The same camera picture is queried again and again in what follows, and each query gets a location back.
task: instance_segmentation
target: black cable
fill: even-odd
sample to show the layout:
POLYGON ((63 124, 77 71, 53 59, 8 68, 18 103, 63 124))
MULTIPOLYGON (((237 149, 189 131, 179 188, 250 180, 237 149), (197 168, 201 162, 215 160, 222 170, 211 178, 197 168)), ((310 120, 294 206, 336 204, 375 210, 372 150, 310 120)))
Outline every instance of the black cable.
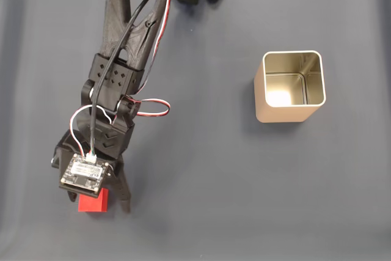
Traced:
POLYGON ((125 30, 123 31, 123 34, 121 36, 121 39, 118 41, 117 45, 114 48, 114 51, 111 54, 111 57, 109 59, 108 64, 103 70, 102 76, 99 79, 99 82, 96 86, 93 87, 93 94, 92 94, 92 110, 91 110, 91 123, 90 123, 90 132, 91 132, 91 139, 90 139, 90 147, 91 147, 91 153, 94 154, 94 145, 95 145, 95 125, 97 122, 97 104, 98 104, 98 97, 100 90, 102 89, 103 83, 104 83, 104 77, 108 74, 110 71, 111 65, 117 58, 120 50, 122 49, 123 42, 128 37, 130 30, 132 28, 132 25, 138 15, 140 14, 141 10, 144 8, 144 6, 147 4, 149 0, 143 0, 139 7, 134 11, 132 14, 129 23, 126 25, 125 30))

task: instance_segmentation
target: red block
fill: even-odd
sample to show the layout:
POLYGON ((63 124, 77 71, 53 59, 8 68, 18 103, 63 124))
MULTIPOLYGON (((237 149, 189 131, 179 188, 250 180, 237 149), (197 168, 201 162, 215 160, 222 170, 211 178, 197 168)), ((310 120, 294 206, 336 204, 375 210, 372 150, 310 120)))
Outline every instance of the red block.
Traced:
POLYGON ((98 198, 79 195, 79 212, 107 212, 109 190, 103 188, 98 198))

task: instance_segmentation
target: black 3d-printed robot arm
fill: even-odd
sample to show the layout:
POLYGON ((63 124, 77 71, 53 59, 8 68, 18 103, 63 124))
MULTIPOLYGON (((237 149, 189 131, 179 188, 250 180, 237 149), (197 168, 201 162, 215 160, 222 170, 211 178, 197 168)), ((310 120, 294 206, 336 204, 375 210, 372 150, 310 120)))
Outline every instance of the black 3d-printed robot arm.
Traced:
MULTIPOLYGON (((75 201, 77 194, 98 197, 102 187, 110 186, 121 200, 123 209, 130 210, 130 191, 123 172, 122 153, 130 143, 134 128, 133 119, 138 113, 140 102, 126 97, 139 92, 154 41, 158 33, 161 36, 162 31, 159 32, 159 28, 162 22, 167 20, 169 1, 155 0, 152 11, 137 26, 131 27, 126 39, 120 44, 121 49, 125 50, 128 55, 127 60, 117 57, 114 54, 114 48, 119 44, 132 18, 130 0, 106 1, 103 43, 100 52, 95 55, 89 78, 82 88, 81 109, 83 110, 76 112, 73 116, 73 118, 76 117, 79 131, 72 130, 70 125, 71 131, 68 130, 57 144, 52 160, 52 167, 60 169, 59 186, 68 191, 72 201, 75 201), (110 65, 108 74, 102 77, 110 58, 114 58, 113 63, 110 65), (94 87, 103 78, 97 105, 100 109, 104 109, 104 112, 97 111, 96 125, 93 128, 95 130, 94 150, 98 161, 91 162, 91 158, 84 157, 90 149, 90 106, 94 87), (77 166, 80 170, 75 172, 72 166, 76 168, 77 158, 82 158, 82 162, 77 166), (81 170, 83 164, 84 166, 94 165, 95 172, 92 175, 85 175, 87 171, 81 170), (103 174, 96 173, 100 166, 104 167, 103 174)), ((182 1, 193 4, 198 2, 198 0, 182 1)))

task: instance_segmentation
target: square metal container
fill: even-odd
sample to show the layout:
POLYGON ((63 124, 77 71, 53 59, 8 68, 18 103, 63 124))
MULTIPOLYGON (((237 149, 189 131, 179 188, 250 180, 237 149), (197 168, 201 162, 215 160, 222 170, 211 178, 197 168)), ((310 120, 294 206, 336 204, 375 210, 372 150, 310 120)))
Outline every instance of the square metal container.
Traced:
POLYGON ((260 122, 303 122, 326 101, 322 57, 316 51, 268 52, 254 89, 260 122))

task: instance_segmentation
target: connector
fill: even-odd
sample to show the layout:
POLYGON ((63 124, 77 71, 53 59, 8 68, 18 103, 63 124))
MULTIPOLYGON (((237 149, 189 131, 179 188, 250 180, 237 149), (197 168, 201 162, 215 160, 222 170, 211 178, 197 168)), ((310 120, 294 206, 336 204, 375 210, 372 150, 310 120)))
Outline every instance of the connector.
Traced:
POLYGON ((97 156, 92 155, 90 152, 86 155, 86 161, 90 163, 96 163, 97 162, 97 156))

